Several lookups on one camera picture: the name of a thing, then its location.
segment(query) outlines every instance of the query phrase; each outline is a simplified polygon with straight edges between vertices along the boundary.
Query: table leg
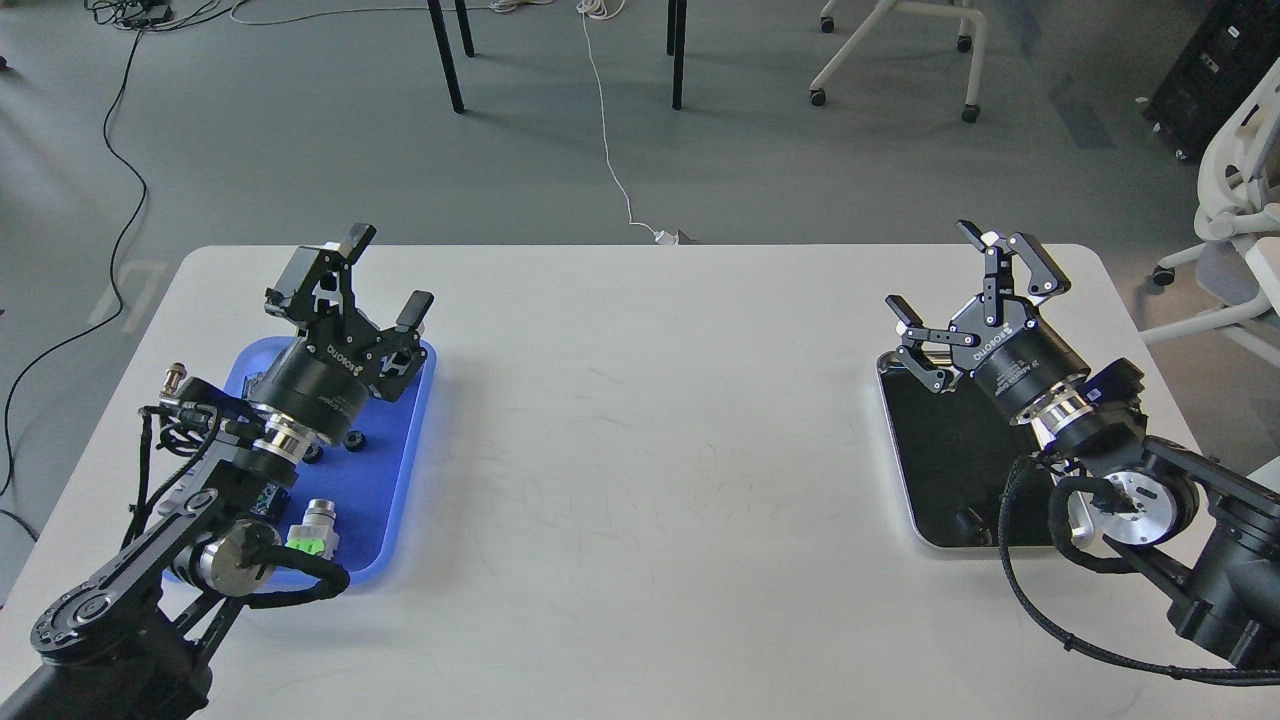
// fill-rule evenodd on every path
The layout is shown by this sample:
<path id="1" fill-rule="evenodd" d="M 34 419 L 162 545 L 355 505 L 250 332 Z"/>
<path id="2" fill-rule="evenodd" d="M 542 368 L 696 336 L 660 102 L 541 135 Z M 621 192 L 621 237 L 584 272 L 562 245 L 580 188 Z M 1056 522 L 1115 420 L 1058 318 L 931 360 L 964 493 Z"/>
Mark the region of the table leg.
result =
<path id="1" fill-rule="evenodd" d="M 667 55 L 676 54 L 676 0 L 667 0 Z"/>
<path id="2" fill-rule="evenodd" d="M 471 44 L 471 20 L 467 19 L 466 0 L 453 0 L 453 9 L 458 14 L 458 29 L 462 31 L 462 51 L 467 58 L 476 56 L 476 47 Z"/>
<path id="3" fill-rule="evenodd" d="M 673 32 L 676 46 L 676 73 L 671 83 L 671 109 L 678 110 L 685 92 L 685 10 L 689 6 L 689 0 L 673 0 L 673 3 L 676 5 L 676 22 Z"/>
<path id="4" fill-rule="evenodd" d="M 440 49 L 440 64 L 444 65 L 444 82 L 449 86 L 449 100 L 454 113 L 463 113 L 462 91 L 458 88 L 458 73 L 453 69 L 453 51 L 449 50 L 449 36 L 444 32 L 444 12 L 440 0 L 426 0 L 431 15 L 431 28 L 435 31 L 435 45 Z"/>

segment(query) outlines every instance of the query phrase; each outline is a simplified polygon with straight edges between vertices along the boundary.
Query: black cable on floor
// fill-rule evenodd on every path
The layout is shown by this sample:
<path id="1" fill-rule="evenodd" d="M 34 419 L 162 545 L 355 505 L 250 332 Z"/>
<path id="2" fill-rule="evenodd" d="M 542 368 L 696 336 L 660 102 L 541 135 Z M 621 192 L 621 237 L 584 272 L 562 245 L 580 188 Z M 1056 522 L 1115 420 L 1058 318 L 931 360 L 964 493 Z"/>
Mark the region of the black cable on floor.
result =
<path id="1" fill-rule="evenodd" d="M 9 432 L 9 410 L 13 406 L 13 396 L 18 391 L 18 383 L 20 383 L 24 377 L 27 377 L 27 373 L 29 373 L 31 369 L 35 368 L 37 363 L 51 355 L 54 351 L 65 347 L 67 345 L 70 345 L 72 342 L 76 342 L 77 340 L 102 328 L 104 325 L 119 318 L 124 313 L 124 296 L 120 295 L 120 287 L 115 282 L 115 260 L 120 252 L 120 243 L 124 241 L 124 236 L 129 232 L 129 228 L 133 227 L 133 222 L 137 220 L 138 215 L 142 213 L 142 206 L 147 201 L 147 195 L 150 192 L 150 188 L 147 187 L 147 181 L 142 178 L 142 173 L 140 173 L 137 168 L 134 168 L 128 160 L 124 159 L 124 156 L 116 152 L 114 146 L 111 146 L 111 136 L 108 132 L 108 128 L 111 122 L 111 115 L 114 115 L 116 108 L 120 106 L 120 99 L 124 97 L 124 90 L 129 85 L 129 70 L 133 69 L 133 58 L 137 56 L 138 54 L 138 42 L 142 40 L 143 33 L 145 31 L 138 31 L 137 35 L 133 36 L 133 47 L 129 49 L 129 60 L 124 64 L 124 77 L 120 79 L 120 90 L 116 91 L 115 100 L 111 101 L 111 106 L 108 108 L 106 115 L 102 117 L 102 142 L 106 143 L 106 149 L 111 152 L 111 155 L 114 155 L 115 159 L 119 160 L 120 163 L 124 163 L 124 167 L 127 167 L 129 172 L 133 173 L 133 177 L 138 178 L 138 182 L 142 184 L 142 196 L 138 197 L 138 204 L 137 206 L 133 208 L 133 214 L 129 215 L 129 222 L 124 223 L 124 227 L 120 228 L 120 234 L 116 236 L 115 245 L 111 247 L 111 260 L 110 264 L 108 265 L 108 272 L 110 273 L 110 281 L 111 281 L 111 292 L 115 295 L 116 307 L 115 311 L 111 313 L 106 319 L 99 322 L 87 331 L 76 333 L 72 337 L 59 342 L 58 345 L 37 355 L 35 360 L 28 363 L 27 366 L 23 368 L 20 373 L 18 373 L 17 379 L 14 379 L 13 384 L 9 386 L 9 396 L 5 398 L 4 402 L 4 447 L 5 447 L 5 455 L 9 457 L 9 471 L 5 475 L 4 486 L 0 486 L 0 497 L 4 497 L 4 493 L 9 492 L 9 487 L 13 486 L 14 480 L 13 438 Z M 17 514 L 10 512 L 8 510 L 0 510 L 0 514 L 22 525 L 22 529 L 26 530 L 28 536 L 31 536 L 32 541 L 40 539 L 40 533 L 37 533 L 36 529 L 27 520 L 22 519 Z"/>

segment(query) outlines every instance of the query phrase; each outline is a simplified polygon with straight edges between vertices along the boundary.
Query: white chair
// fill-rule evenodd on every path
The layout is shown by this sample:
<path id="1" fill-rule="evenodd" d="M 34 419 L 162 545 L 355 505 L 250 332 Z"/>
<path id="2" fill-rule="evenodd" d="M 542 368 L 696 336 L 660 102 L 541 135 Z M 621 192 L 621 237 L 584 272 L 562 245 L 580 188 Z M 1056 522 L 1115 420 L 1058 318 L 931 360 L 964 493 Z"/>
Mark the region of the white chair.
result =
<path id="1" fill-rule="evenodd" d="M 1203 241 L 1156 264 L 1157 286 L 1196 261 L 1196 279 L 1221 306 L 1151 328 L 1147 345 L 1217 329 L 1280 368 L 1280 60 L 1204 150 L 1196 234 Z"/>
<path id="2" fill-rule="evenodd" d="M 836 27 L 836 20 L 832 18 L 832 10 L 838 0 L 828 0 L 827 5 L 822 9 L 822 17 L 819 19 L 822 32 L 831 32 Z M 982 63 L 987 56 L 987 17 L 974 10 L 970 4 L 973 0 L 948 0 L 946 5 L 938 5 L 933 3 L 915 3 L 911 0 L 877 0 L 876 6 L 872 13 L 867 15 L 863 24 L 858 26 L 849 40 L 840 47 L 836 55 L 827 63 L 827 67 L 818 73 L 818 77 L 813 78 L 809 83 L 809 102 L 814 106 L 822 106 L 827 104 L 827 91 L 823 86 L 831 78 L 832 74 L 840 69 L 849 54 L 854 51 L 854 47 L 863 41 L 864 37 L 870 35 L 870 31 L 876 28 L 877 24 L 884 15 L 893 10 L 900 13 L 911 13 L 916 15 L 932 15 L 938 18 L 959 18 L 960 19 L 960 37 L 956 38 L 956 50 L 960 53 L 973 51 L 973 59 L 969 63 L 969 88 L 965 91 L 964 97 L 964 111 L 960 118 L 966 123 L 973 123 L 978 120 L 978 114 L 982 109 L 978 106 L 978 86 L 982 83 Z"/>

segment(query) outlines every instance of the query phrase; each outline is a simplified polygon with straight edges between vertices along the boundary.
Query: green connector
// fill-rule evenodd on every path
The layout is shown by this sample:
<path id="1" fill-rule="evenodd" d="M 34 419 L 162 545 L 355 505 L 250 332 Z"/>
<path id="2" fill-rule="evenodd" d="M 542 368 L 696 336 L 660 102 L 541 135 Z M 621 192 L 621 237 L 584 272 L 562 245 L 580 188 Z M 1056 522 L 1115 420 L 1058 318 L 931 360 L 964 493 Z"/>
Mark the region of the green connector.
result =
<path id="1" fill-rule="evenodd" d="M 323 555 L 324 553 L 324 539 L 323 538 L 293 538 L 284 543 L 285 547 L 292 547 L 293 550 L 301 550 L 307 555 Z"/>

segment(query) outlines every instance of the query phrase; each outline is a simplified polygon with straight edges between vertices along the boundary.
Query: chair wheel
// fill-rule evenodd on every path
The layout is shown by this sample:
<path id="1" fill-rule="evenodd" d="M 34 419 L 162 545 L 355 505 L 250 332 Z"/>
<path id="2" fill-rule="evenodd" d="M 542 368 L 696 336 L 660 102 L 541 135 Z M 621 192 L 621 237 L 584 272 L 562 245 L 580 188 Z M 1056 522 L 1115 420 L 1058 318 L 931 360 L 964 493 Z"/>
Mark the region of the chair wheel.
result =
<path id="1" fill-rule="evenodd" d="M 1175 277 L 1176 273 L 1174 273 L 1172 268 L 1161 268 L 1160 265 L 1156 265 L 1156 269 L 1151 272 L 1151 282 L 1153 282 L 1157 287 L 1174 284 Z"/>

